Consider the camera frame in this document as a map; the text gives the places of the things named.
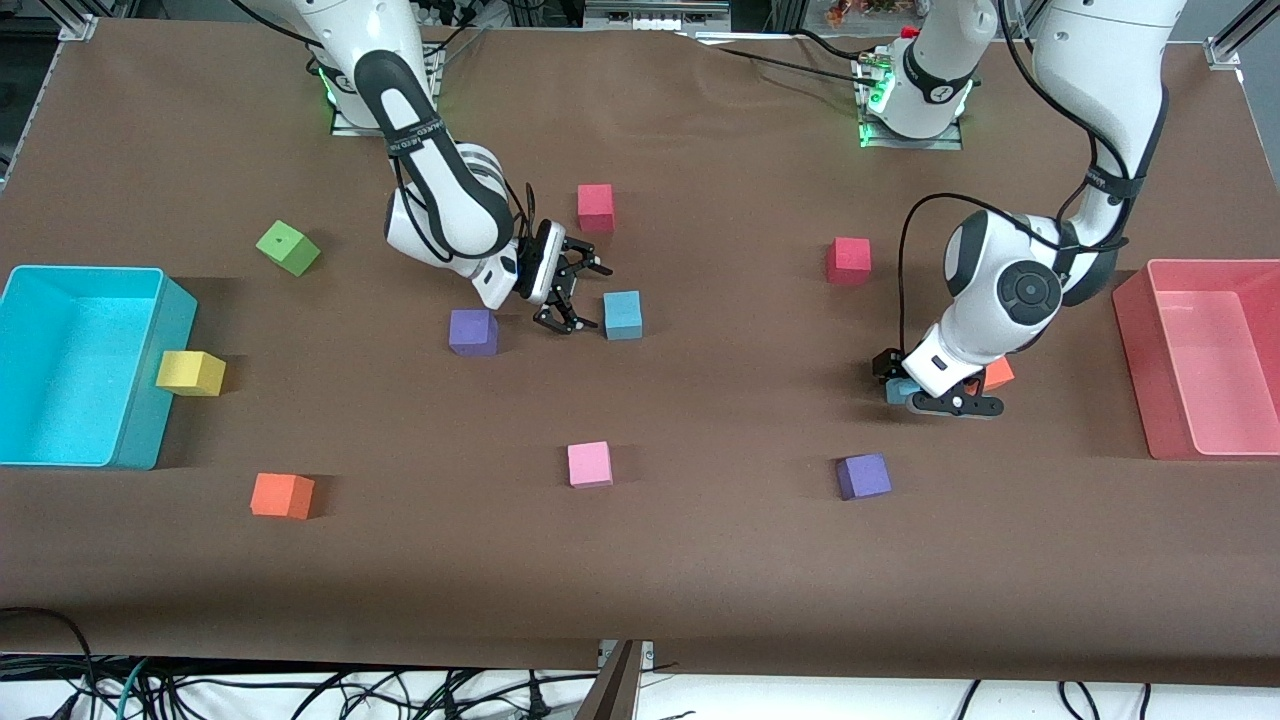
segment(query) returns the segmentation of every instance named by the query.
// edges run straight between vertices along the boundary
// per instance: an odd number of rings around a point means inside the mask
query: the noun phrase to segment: blue cube
[[[640,291],[604,293],[604,337],[609,340],[640,340],[644,337]]]
[[[920,383],[911,378],[892,378],[884,383],[884,400],[890,405],[906,405],[906,400],[920,392]]]
[[[874,497],[893,489],[888,482],[884,456],[879,452],[841,460],[836,468],[836,475],[840,478],[840,497],[842,500]]]
[[[498,319],[492,310],[454,310],[449,315],[449,347],[463,357],[498,354]]]

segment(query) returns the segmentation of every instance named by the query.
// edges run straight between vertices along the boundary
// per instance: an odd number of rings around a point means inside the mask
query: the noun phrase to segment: foam cube
[[[640,291],[604,293],[604,337],[608,340],[640,340],[644,337]]]
[[[449,315],[449,347],[463,357],[498,354],[498,319],[488,309],[454,310]]]
[[[890,405],[906,405],[906,400],[920,392],[920,383],[911,378],[890,378],[884,383],[884,400]]]
[[[874,497],[893,489],[888,482],[884,456],[879,452],[841,460],[836,468],[836,475],[840,479],[840,497],[842,500]]]
[[[865,237],[837,237],[827,249],[827,282],[863,284],[872,274],[872,242]]]
[[[982,386],[983,391],[996,389],[997,387],[1014,379],[1014,369],[1009,366],[1009,359],[1001,357],[991,365],[987,365],[987,380]]]
[[[253,515],[306,520],[311,514],[315,480],[302,475],[259,473],[248,507]]]
[[[218,397],[225,374],[227,363],[207,352],[166,350],[160,359],[156,387],[174,395]]]
[[[613,232],[613,186],[577,186],[577,227],[582,232]]]
[[[609,443],[588,442],[568,446],[568,484],[576,488],[612,486]]]
[[[307,272],[311,263],[320,256],[320,249],[307,236],[280,220],[275,220],[257,241],[257,249],[273,263],[292,273],[293,277]]]

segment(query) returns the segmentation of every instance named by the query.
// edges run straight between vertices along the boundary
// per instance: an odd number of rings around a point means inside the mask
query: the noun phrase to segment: orange cube
[[[987,365],[987,383],[983,386],[983,389],[996,389],[1012,379],[1014,369],[1009,366],[1009,359],[1001,357]]]
[[[315,486],[315,480],[302,475],[259,473],[248,507],[255,515],[306,520],[311,512],[311,491]]]

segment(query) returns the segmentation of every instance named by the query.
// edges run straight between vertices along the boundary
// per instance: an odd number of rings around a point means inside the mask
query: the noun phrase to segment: yellow cube
[[[207,352],[169,350],[160,360],[156,387],[174,395],[218,397],[223,392],[227,363]]]

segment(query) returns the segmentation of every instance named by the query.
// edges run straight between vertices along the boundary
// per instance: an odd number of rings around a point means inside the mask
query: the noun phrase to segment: plastic container
[[[1280,260],[1152,260],[1112,299],[1152,457],[1280,457]]]
[[[0,297],[0,465],[148,470],[196,300],[155,268],[23,265]]]

